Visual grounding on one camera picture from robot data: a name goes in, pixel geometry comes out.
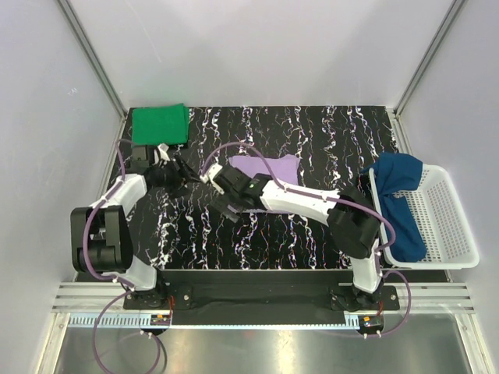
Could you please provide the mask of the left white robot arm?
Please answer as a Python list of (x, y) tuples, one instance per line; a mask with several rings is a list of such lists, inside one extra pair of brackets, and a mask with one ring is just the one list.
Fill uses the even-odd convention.
[(120, 175), (112, 187), (70, 214), (73, 268), (141, 292), (141, 299), (158, 309), (167, 302), (168, 289), (160, 284), (158, 271), (134, 254), (127, 217), (150, 190), (183, 197), (189, 192), (187, 185), (200, 177), (179, 155), (169, 155), (165, 144), (133, 145), (130, 159), (119, 155), (119, 162)]

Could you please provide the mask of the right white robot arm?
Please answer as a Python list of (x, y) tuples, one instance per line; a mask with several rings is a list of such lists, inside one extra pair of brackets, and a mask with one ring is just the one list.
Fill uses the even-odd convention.
[(382, 299), (383, 284), (377, 260), (380, 215), (361, 192), (320, 191), (274, 180), (270, 175), (250, 177), (231, 165), (212, 164), (200, 180), (218, 197), (212, 206), (236, 222), (240, 213), (295, 214), (328, 227), (334, 248), (347, 254), (352, 264), (352, 286), (332, 288), (336, 309), (371, 309)]

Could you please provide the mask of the purple t shirt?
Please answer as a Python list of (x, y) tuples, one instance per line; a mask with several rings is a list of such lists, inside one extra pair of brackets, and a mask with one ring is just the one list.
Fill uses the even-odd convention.
[[(267, 167), (259, 157), (236, 155), (230, 157), (231, 166), (253, 178), (256, 174), (269, 175)], [(282, 182), (298, 185), (298, 170), (300, 159), (294, 155), (286, 154), (280, 158), (266, 158), (275, 176)]]

